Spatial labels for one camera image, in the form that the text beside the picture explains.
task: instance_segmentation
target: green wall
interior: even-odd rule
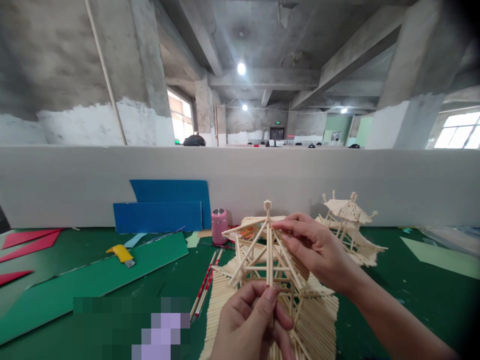
[[[340,141],[343,145],[346,145],[351,124],[351,116],[327,116],[325,123],[325,132],[323,133],[323,141],[331,143],[332,133],[337,133],[341,131]]]
[[[373,117],[362,117],[360,120],[360,127],[358,128],[358,134],[356,135],[355,143],[364,147],[367,144],[369,138],[370,127],[374,121]]]

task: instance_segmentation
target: yellow utility knife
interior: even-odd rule
[[[125,264],[127,268],[131,268],[133,265],[135,265],[134,257],[130,255],[127,248],[123,245],[116,245],[112,248],[109,248],[106,253],[115,253],[120,262]]]

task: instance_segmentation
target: pink water bottle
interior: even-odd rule
[[[227,238],[222,236],[224,231],[229,229],[227,221],[227,211],[217,208],[211,212],[211,237],[217,245],[223,245],[227,242]]]

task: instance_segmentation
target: door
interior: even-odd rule
[[[283,140],[285,136],[284,127],[271,127],[270,128],[270,140]]]

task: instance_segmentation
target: green cardboard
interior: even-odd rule
[[[405,237],[400,239],[421,262],[480,280],[480,259],[477,257]]]
[[[178,232],[130,253],[135,261],[131,268],[112,256],[26,289],[0,319],[0,345],[71,312],[74,298],[104,296],[189,251],[183,233]]]

